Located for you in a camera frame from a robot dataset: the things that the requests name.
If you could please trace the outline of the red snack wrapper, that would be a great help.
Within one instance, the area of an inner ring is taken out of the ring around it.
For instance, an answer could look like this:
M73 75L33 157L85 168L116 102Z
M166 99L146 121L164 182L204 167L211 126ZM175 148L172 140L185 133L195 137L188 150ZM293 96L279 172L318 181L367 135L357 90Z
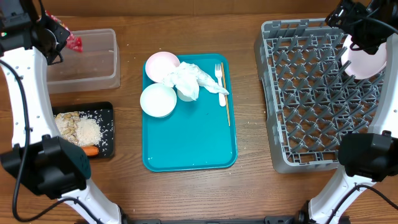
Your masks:
M60 19L58 19L54 15L51 15L51 13L49 13L47 10L45 10L45 14L49 16L53 21L57 22L59 25L61 25L63 28L65 28L67 31L70 32L70 35L67 38L66 47L75 52L82 53L83 43L81 37L75 36Z

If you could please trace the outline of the white round plate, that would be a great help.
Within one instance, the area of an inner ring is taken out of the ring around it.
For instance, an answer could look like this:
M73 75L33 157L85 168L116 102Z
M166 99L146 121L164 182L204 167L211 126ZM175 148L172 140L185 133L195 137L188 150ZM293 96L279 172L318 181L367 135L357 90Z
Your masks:
M351 50L352 43L351 36L348 35L343 44L343 47L347 49L340 58L342 65L347 61L351 62L345 69L347 75L354 75L355 79L363 80L376 75L385 68L387 62L386 43L382 43L374 55L369 55L363 50Z

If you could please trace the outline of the pink bowl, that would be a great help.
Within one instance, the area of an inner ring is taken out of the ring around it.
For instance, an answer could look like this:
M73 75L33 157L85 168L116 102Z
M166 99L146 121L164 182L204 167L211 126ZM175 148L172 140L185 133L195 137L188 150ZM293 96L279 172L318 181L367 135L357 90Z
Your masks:
M145 64L147 76L156 83L162 80L180 65L180 60L170 52L157 52L151 55Z

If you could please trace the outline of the orange carrot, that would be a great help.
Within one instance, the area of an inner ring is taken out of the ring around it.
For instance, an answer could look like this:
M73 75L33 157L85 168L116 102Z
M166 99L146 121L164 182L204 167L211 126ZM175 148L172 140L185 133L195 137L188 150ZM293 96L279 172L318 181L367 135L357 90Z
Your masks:
M89 157L97 156L100 152L100 150L96 146L83 146L82 149Z

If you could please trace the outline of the white bowl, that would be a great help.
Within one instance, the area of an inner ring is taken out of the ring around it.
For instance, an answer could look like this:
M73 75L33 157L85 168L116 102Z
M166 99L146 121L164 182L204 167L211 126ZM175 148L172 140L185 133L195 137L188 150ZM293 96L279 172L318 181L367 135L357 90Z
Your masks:
M168 116L177 104L177 94L161 83L147 86L141 93L140 105L146 114L155 118Z

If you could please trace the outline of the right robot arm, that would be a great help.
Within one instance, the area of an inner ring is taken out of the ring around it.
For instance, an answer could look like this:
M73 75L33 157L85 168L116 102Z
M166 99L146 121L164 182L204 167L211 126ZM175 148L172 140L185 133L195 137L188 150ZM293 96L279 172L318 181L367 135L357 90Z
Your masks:
M353 51L374 55L386 44L384 82L368 131L343 137L333 177L290 223L349 223L345 210L367 189L397 208L374 188L387 176L397 175L397 1L371 1L368 6L340 1L325 21L351 36Z

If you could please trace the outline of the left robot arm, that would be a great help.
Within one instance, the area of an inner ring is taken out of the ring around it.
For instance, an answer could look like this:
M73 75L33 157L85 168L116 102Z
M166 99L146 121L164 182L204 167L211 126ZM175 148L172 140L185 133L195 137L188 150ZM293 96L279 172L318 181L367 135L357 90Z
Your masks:
M19 188L65 203L88 223L127 223L121 208L91 178L83 149L62 138L53 117L47 68L63 62L69 31L32 1L1 2L1 68L13 119L12 149L1 154L2 167Z

